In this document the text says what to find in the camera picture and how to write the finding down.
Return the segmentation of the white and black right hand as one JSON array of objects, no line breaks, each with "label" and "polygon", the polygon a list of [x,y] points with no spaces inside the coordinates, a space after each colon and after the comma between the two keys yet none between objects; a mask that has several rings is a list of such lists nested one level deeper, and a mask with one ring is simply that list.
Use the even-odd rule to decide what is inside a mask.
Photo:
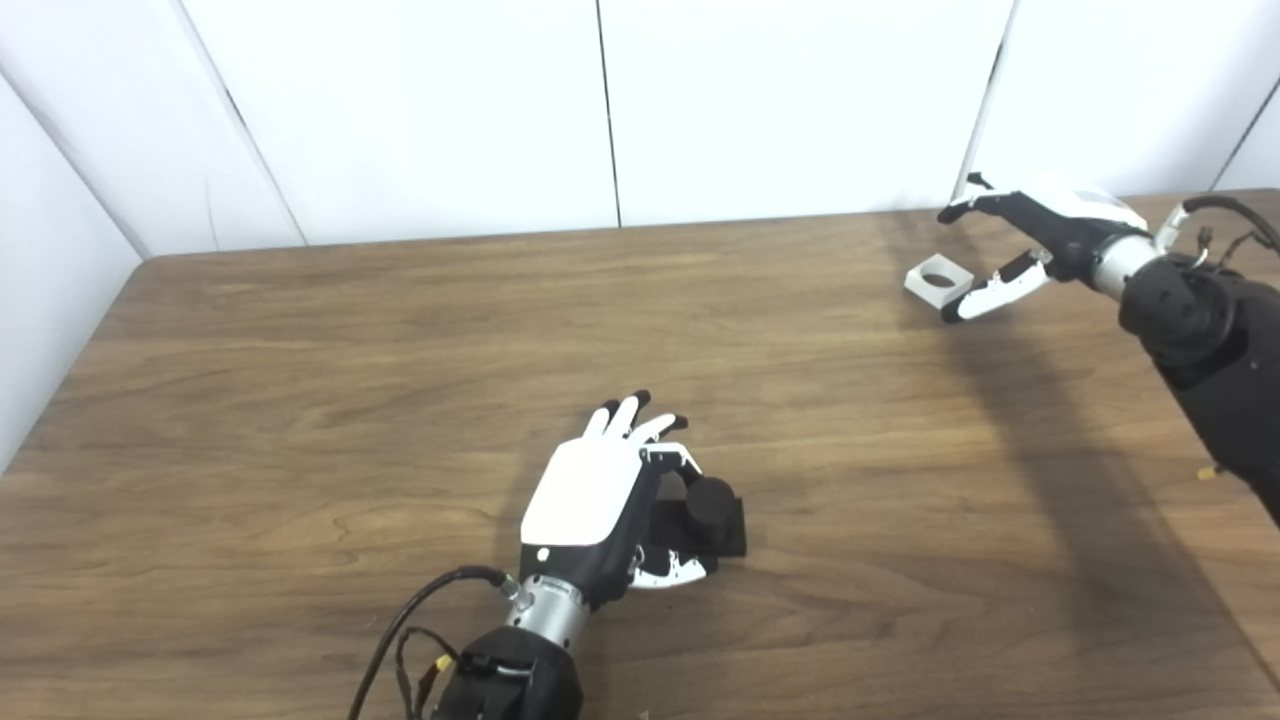
[{"label": "white and black right hand", "polygon": [[1053,281],[1079,281],[1119,299],[1126,282],[1160,255],[1146,220],[1100,190],[1043,178],[1002,190],[973,172],[966,188],[940,211],[938,220],[950,225],[970,211],[1006,220],[1037,246],[946,302],[940,313],[948,324],[1015,304]]}]

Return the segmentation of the white and black left hand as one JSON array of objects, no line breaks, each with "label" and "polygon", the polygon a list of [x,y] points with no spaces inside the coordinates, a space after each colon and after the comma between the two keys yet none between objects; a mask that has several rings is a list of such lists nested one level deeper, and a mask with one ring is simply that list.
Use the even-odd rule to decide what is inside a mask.
[{"label": "white and black left hand", "polygon": [[668,441],[687,418],[664,413],[645,421],[652,396],[640,389],[598,406],[582,433],[558,445],[518,530],[518,579],[549,577],[579,591],[591,612],[632,589],[663,591],[718,573],[709,553],[652,541],[652,510],[663,477],[700,480],[689,448]]}]

